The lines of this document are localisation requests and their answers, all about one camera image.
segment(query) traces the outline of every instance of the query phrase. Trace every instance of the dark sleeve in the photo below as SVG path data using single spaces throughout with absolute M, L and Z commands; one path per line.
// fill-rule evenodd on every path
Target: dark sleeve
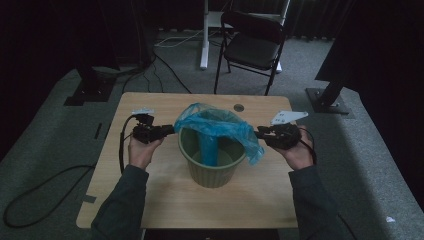
M 91 223 L 92 239 L 137 239 L 149 174 L 127 165 Z
M 300 239 L 343 239 L 337 205 L 325 191 L 316 166 L 289 176 Z

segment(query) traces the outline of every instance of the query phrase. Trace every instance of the chair seat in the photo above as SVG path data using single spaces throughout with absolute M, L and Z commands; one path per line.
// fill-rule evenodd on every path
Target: chair seat
M 228 44 L 224 58 L 260 70 L 269 70 L 277 56 L 278 48 L 279 45 L 273 42 L 250 38 L 239 33 Z

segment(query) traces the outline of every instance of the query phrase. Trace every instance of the sleeve cuff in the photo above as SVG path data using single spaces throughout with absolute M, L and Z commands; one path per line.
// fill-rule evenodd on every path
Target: sleeve cuff
M 318 169 L 315 165 L 289 172 L 293 188 L 304 188 L 320 183 Z
M 121 177 L 123 181 L 127 182 L 135 188 L 145 187 L 148 178 L 149 173 L 141 168 L 129 164 L 125 167 Z

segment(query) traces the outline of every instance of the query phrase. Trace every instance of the wooden table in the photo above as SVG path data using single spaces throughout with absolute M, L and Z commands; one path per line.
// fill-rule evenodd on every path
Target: wooden table
M 101 204 L 121 176 L 118 163 L 119 133 L 134 109 L 155 110 L 154 125 L 174 124 L 190 104 L 202 102 L 231 110 L 256 126 L 269 126 L 279 110 L 291 110 L 285 97 L 204 94 L 125 93 L 119 103 L 97 167 L 77 218 L 80 228 L 90 228 Z M 244 106 L 243 112 L 234 110 Z M 130 121 L 129 134 L 136 125 Z M 264 157 L 254 166 L 243 161 L 228 184 L 210 189 L 195 183 L 187 160 L 178 147 L 178 135 L 166 137 L 156 150 L 147 172 L 145 211 L 142 228 L 149 229 L 230 229 L 297 227 L 288 178 L 291 171 L 277 152 L 267 147 Z

